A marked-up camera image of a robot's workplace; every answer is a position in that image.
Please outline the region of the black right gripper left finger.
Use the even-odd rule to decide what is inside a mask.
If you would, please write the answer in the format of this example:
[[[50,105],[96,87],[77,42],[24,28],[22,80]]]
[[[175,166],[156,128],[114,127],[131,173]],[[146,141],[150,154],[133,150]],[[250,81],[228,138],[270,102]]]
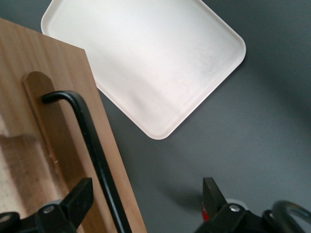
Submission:
[[[21,219],[17,212],[0,214],[2,233],[76,233],[94,202],[91,178],[83,178],[59,204],[48,204]]]

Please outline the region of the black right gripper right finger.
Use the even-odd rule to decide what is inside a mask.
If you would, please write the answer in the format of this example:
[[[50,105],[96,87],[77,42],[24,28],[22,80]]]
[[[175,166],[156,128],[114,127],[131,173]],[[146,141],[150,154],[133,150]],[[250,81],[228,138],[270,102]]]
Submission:
[[[203,178],[202,225],[197,233],[266,233],[261,217],[229,203],[212,177]]]

